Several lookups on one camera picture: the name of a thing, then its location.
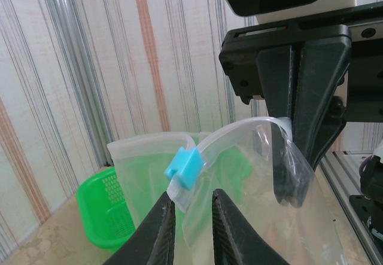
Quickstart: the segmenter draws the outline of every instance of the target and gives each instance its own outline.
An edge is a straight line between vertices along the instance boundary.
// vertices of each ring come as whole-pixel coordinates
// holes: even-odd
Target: wall
[[[266,113],[264,103],[246,106],[234,95],[217,59],[229,29],[256,24],[235,16],[225,0],[74,3],[112,139],[211,132]],[[0,0],[0,18],[4,261],[101,164],[46,0]],[[378,124],[349,124],[334,148],[373,148],[382,131]]]

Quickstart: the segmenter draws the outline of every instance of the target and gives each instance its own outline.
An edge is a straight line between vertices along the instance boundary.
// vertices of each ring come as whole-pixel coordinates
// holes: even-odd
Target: green plastic basket
[[[114,253],[134,233],[114,167],[85,181],[76,197],[85,234],[94,245]]]

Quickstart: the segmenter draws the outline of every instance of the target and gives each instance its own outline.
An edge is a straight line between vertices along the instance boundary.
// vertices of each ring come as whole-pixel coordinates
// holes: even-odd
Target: table surface
[[[366,253],[320,169],[316,176],[334,218],[349,265],[370,264]],[[7,261],[6,265],[97,265],[110,253],[85,236],[75,196],[71,197]]]

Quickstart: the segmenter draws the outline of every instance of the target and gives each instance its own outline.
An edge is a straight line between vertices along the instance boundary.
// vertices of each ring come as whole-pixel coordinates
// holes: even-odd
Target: clear plastic bag
[[[279,151],[272,149],[272,124],[283,128],[280,134],[284,145]],[[226,191],[256,232],[290,264],[346,264],[314,172],[289,134],[286,120],[257,117],[223,127],[202,141],[194,137],[194,142],[186,137],[191,137],[187,133],[177,133],[177,138],[169,139],[167,135],[173,133],[162,133],[155,136],[156,141],[153,136],[124,141],[118,158],[113,144],[109,149],[136,226],[169,184],[169,197],[182,209],[176,211],[176,265],[214,264],[211,200],[216,188]],[[143,146],[137,148],[134,145],[137,140]],[[194,144],[205,165],[194,188],[188,191],[175,178],[169,183],[163,173],[179,147],[190,150]],[[135,147],[134,154],[129,151],[132,147]],[[141,162],[137,166],[138,156],[146,159],[153,152],[158,154],[152,160],[154,163]],[[300,207],[278,203],[274,193],[273,154],[281,155],[291,176],[289,183],[296,188],[306,188]]]

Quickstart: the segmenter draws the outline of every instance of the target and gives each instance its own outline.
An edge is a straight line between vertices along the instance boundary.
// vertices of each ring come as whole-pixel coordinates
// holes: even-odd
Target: ziplock bag
[[[274,141],[276,132],[272,131],[272,124],[284,127],[284,130],[279,130],[283,140],[279,150],[272,146],[271,133]],[[185,189],[177,180],[177,175],[174,175],[167,189],[169,197],[179,208],[176,211],[174,264],[214,264],[211,199],[216,188],[225,190],[255,231],[290,264],[346,264],[314,172],[288,137],[289,132],[288,123],[279,119],[249,118],[223,127],[197,144],[204,166],[194,187],[191,190]],[[155,153],[158,158],[162,154],[169,154],[169,151],[171,156],[161,164],[147,164],[145,168],[134,167],[137,155],[134,156],[130,151],[129,140],[124,142],[125,150],[120,147],[120,153],[126,156],[124,162],[116,159],[114,149],[110,147],[117,178],[124,190],[128,207],[133,212],[140,211],[138,208],[147,202],[147,213],[165,190],[163,186],[169,181],[160,176],[173,161],[172,157],[178,150],[176,147],[182,144],[180,146],[190,151],[195,146],[191,141],[188,143],[186,137],[177,139],[177,142],[174,139],[166,141],[168,134],[171,133],[161,134],[164,142],[161,150],[158,147],[161,143],[159,139],[151,142],[151,138],[147,137],[146,142],[150,147],[141,147],[141,159],[153,155],[149,149],[154,148],[154,144],[158,147]],[[281,203],[277,201],[275,177],[278,175],[275,175],[275,169],[279,167],[273,164],[276,160],[283,163],[285,176],[288,176],[286,184],[278,181],[278,186],[283,185],[293,191],[296,189],[297,194],[302,188],[305,189],[305,196],[299,206],[292,202],[293,194],[284,196],[279,200]],[[145,178],[138,180],[141,170],[145,172]],[[149,190],[147,197],[150,198],[144,200],[144,196],[140,196],[138,200],[135,196],[143,187]],[[145,215],[142,211],[142,214],[134,216],[133,212],[137,226]]]

